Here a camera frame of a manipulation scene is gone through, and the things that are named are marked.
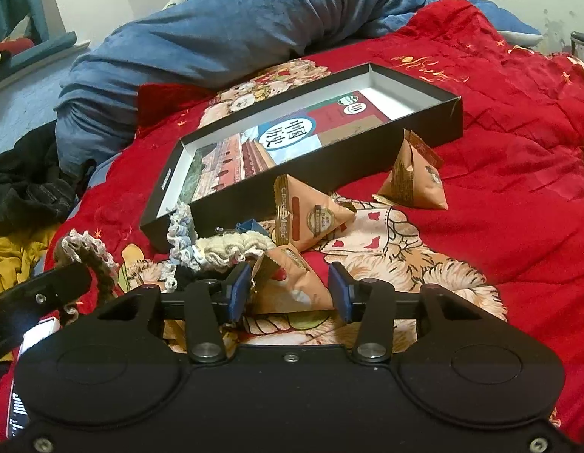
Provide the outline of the black clothing pile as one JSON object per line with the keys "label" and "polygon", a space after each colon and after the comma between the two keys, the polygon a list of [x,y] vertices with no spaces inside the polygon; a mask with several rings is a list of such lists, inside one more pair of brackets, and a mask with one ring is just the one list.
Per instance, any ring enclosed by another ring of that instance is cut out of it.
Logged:
{"label": "black clothing pile", "polygon": [[95,170],[95,160],[79,175],[60,169],[55,122],[23,135],[0,153],[0,237],[65,222]]}

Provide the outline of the yellow cloth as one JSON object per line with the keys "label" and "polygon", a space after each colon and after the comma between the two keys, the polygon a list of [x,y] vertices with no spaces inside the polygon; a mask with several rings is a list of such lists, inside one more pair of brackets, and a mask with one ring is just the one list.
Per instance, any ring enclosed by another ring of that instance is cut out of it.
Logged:
{"label": "yellow cloth", "polygon": [[0,237],[0,293],[31,277],[46,254],[57,226],[26,229]]}

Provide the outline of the blue binder clip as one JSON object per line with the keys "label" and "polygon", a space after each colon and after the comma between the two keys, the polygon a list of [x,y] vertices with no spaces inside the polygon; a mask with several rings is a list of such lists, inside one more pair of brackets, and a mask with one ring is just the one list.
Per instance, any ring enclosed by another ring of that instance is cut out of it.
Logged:
{"label": "blue binder clip", "polygon": [[262,225],[255,219],[250,219],[236,225],[236,231],[239,233],[246,233],[249,231],[258,232],[262,235],[269,236],[269,231],[263,228]]}

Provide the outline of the brown white crochet scrunchie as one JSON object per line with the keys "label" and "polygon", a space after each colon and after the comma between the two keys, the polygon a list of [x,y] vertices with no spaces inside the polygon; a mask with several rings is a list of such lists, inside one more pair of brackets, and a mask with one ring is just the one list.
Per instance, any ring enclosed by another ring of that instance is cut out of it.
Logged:
{"label": "brown white crochet scrunchie", "polygon": [[72,229],[69,234],[62,237],[53,251],[53,262],[56,268],[72,263],[81,263],[89,268],[97,281],[98,306],[115,299],[114,290],[118,282],[119,265],[105,244],[88,231],[79,233]]}

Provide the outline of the colourful printed card in box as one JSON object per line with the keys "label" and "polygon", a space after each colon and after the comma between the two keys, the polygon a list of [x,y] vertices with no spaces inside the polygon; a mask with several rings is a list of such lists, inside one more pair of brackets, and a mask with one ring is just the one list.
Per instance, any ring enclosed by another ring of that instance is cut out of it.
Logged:
{"label": "colourful printed card in box", "polygon": [[195,202],[388,121],[363,90],[301,108],[198,148],[178,199]]}

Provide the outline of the brown triangular snack packet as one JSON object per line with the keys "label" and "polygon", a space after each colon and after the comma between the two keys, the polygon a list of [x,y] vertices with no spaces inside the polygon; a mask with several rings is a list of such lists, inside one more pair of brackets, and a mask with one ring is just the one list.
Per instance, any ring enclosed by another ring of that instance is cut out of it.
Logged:
{"label": "brown triangular snack packet", "polygon": [[284,314],[334,309],[331,293],[293,245],[279,245],[255,263],[248,303],[251,314]]}

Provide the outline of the blue plush blanket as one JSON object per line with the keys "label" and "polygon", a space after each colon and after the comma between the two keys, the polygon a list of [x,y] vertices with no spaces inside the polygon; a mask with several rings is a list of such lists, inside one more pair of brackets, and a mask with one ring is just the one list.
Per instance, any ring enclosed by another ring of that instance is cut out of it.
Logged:
{"label": "blue plush blanket", "polygon": [[437,0],[187,0],[80,56],[56,104],[59,169],[79,177],[129,145],[148,83],[219,89],[294,56],[404,27]]}

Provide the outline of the black crochet scrunchie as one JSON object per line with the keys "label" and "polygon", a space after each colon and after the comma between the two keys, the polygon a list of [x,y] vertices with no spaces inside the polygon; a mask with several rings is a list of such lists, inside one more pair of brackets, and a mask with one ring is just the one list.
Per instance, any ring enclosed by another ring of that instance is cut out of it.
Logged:
{"label": "black crochet scrunchie", "polygon": [[175,268],[174,278],[176,282],[176,291],[184,291],[185,288],[200,279],[201,273],[194,271],[191,268],[187,268],[183,265],[178,265]]}

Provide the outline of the black shallow cardboard box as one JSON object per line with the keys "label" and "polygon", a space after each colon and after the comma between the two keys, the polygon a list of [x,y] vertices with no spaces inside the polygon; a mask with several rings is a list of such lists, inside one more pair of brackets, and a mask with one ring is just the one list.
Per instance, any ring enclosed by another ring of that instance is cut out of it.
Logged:
{"label": "black shallow cardboard box", "polygon": [[415,132],[431,147],[462,136],[460,96],[402,72],[365,63],[252,104],[178,140],[141,215],[141,231],[157,251],[168,251],[169,215],[198,148],[356,90],[365,91],[389,121],[188,203],[195,231],[209,236],[218,228],[272,216],[273,184],[279,175],[289,174],[319,191],[332,192],[387,171],[396,160],[405,130]]}

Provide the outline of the brown triangular packet far right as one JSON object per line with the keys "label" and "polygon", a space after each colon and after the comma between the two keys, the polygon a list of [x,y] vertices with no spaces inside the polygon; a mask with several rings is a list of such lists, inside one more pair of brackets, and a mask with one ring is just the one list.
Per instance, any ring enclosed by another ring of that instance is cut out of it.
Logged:
{"label": "brown triangular packet far right", "polygon": [[373,199],[389,206],[449,209],[439,173],[442,164],[440,156],[415,132],[405,130],[396,161]]}

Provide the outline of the brown triangular packet Choco Magic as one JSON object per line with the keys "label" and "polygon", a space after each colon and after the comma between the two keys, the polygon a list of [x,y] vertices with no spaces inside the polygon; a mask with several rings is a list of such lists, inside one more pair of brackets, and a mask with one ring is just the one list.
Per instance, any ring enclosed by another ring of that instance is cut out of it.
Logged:
{"label": "brown triangular packet Choco Magic", "polygon": [[335,202],[290,175],[276,178],[275,231],[277,245],[292,244],[298,251],[312,248],[318,241],[354,219],[354,211]]}

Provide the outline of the red quilted bedspread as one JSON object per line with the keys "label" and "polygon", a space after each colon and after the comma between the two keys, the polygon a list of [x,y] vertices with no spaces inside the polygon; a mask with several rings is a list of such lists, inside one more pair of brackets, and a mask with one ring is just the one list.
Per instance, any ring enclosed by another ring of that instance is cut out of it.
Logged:
{"label": "red quilted bedspread", "polygon": [[584,65],[507,43],[473,5],[442,0],[379,39],[263,69],[213,92],[145,85],[135,139],[105,182],[62,227],[33,239],[49,254],[70,230],[99,237],[115,257],[158,259],[139,221],[181,136],[334,72],[373,62],[462,98],[463,135],[437,151],[448,208],[389,210],[388,248],[348,255],[357,277],[399,290],[434,282],[540,339],[564,363],[555,425],[584,442]]}

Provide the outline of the cream crochet scrunchie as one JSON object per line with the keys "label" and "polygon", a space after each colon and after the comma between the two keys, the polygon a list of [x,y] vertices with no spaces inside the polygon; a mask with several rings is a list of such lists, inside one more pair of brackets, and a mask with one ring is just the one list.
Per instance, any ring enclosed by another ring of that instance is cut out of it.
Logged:
{"label": "cream crochet scrunchie", "polygon": [[253,230],[198,238],[192,246],[190,267],[195,271],[223,272],[233,265],[260,258],[275,246],[269,236]]}

